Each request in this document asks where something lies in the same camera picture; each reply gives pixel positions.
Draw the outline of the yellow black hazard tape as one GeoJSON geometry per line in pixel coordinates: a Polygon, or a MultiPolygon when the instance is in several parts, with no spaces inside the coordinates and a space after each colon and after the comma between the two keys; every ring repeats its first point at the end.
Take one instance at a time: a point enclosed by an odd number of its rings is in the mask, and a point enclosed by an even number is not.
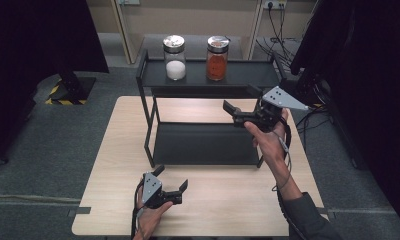
{"type": "Polygon", "coordinates": [[[84,105],[87,101],[87,98],[88,95],[84,92],[68,92],[65,86],[61,82],[58,82],[52,88],[45,103],[50,105],[84,105]]]}

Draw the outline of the glass jar with orange powder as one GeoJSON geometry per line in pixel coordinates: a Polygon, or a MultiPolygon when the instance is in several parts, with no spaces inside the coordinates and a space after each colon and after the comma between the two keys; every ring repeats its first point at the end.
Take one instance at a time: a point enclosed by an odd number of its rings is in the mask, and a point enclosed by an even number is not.
{"type": "Polygon", "coordinates": [[[207,40],[206,76],[220,81],[226,75],[229,39],[225,36],[211,36],[207,40]]]}

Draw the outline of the beige office desk partition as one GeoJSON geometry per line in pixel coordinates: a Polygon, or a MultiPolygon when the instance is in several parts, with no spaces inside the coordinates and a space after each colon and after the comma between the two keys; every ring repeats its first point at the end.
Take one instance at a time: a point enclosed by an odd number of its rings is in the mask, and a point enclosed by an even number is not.
{"type": "Polygon", "coordinates": [[[257,57],[257,41],[283,37],[298,42],[318,0],[287,0],[283,10],[266,17],[265,0],[86,0],[109,63],[137,62],[141,49],[160,57],[161,39],[181,35],[189,58],[203,58],[206,39],[223,35],[231,39],[232,59],[257,57]]]}

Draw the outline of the black stand base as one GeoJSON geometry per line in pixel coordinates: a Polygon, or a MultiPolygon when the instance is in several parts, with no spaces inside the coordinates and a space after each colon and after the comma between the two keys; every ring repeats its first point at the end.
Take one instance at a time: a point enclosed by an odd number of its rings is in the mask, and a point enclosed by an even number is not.
{"type": "Polygon", "coordinates": [[[65,86],[68,92],[84,92],[88,95],[88,97],[94,86],[95,81],[95,77],[78,77],[74,73],[71,73],[69,76],[61,77],[58,80],[58,82],[61,82],[65,86]]]}

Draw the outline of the glass jar with white powder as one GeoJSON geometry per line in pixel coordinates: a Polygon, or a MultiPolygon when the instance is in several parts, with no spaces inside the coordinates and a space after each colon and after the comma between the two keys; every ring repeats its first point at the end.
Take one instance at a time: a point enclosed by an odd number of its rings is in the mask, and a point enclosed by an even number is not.
{"type": "Polygon", "coordinates": [[[186,76],[185,39],[170,35],[163,39],[166,75],[169,79],[180,80],[186,76]]]}

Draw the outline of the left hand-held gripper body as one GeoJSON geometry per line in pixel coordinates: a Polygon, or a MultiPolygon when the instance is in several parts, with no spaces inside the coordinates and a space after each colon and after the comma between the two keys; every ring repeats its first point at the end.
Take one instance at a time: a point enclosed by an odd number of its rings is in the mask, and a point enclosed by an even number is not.
{"type": "Polygon", "coordinates": [[[151,172],[143,177],[142,204],[150,209],[158,209],[163,204],[171,202],[173,205],[182,203],[182,192],[166,192],[162,189],[162,182],[151,172]]]}

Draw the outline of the person's right hand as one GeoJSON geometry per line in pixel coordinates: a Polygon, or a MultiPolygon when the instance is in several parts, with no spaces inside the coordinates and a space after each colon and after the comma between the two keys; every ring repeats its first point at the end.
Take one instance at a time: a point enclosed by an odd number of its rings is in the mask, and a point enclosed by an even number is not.
{"type": "Polygon", "coordinates": [[[278,165],[284,166],[285,151],[280,142],[286,135],[283,123],[278,122],[269,133],[262,132],[252,122],[245,122],[244,127],[253,136],[253,146],[260,148],[263,159],[271,170],[275,170],[278,165]]]}

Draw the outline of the black metal two-tier rack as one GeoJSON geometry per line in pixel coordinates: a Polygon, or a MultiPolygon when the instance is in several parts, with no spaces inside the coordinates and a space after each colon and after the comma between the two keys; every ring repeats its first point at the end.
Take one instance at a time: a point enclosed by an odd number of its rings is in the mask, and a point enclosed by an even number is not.
{"type": "Polygon", "coordinates": [[[231,61],[227,65],[227,76],[221,81],[206,77],[203,60],[187,61],[186,69],[186,77],[171,80],[165,75],[162,59],[151,58],[146,50],[141,53],[136,79],[148,126],[144,149],[150,164],[259,167],[262,160],[251,147],[251,135],[244,127],[234,126],[232,116],[223,110],[223,101],[243,112],[252,112],[258,99],[247,92],[249,84],[266,93],[286,80],[278,56],[272,54],[268,61],[231,61]],[[185,112],[194,109],[196,100],[215,100],[218,103],[215,114],[229,121],[163,120],[158,104],[147,104],[146,90],[155,101],[165,98],[179,101],[185,112]]]}

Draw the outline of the person's left hand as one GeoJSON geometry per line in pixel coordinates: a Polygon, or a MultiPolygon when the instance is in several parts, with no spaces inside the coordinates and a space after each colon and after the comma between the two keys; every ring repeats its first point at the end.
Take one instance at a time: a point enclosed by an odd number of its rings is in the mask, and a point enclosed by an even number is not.
{"type": "Polygon", "coordinates": [[[162,215],[173,206],[172,202],[166,202],[157,209],[146,208],[142,203],[142,192],[143,188],[140,188],[137,195],[137,212],[135,214],[138,221],[138,229],[133,240],[149,240],[158,227],[162,215]]]}

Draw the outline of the black curtain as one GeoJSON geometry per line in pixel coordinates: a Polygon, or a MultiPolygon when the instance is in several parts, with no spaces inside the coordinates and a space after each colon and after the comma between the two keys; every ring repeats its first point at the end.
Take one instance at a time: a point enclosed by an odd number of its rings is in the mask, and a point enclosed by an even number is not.
{"type": "Polygon", "coordinates": [[[0,158],[37,85],[108,66],[87,0],[0,0],[0,158]]]}
{"type": "Polygon", "coordinates": [[[300,96],[328,84],[354,163],[400,218],[400,0],[319,0],[291,71],[300,96]]]}

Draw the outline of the white wall socket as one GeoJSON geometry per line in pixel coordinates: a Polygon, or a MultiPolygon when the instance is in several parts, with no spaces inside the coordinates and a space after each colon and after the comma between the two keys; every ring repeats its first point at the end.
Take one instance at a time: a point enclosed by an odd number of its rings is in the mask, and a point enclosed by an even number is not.
{"type": "Polygon", "coordinates": [[[287,0],[265,0],[263,7],[270,10],[283,10],[286,4],[287,0]]]}

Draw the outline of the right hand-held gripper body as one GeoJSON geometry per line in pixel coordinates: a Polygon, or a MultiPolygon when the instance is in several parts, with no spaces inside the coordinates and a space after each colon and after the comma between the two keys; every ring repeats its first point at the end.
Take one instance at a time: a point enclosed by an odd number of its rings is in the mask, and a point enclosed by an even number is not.
{"type": "Polygon", "coordinates": [[[252,122],[262,132],[270,132],[282,119],[282,109],[308,110],[309,107],[279,86],[276,86],[264,93],[257,100],[252,112],[243,112],[241,115],[232,116],[235,127],[244,127],[245,122],[252,122]]]}

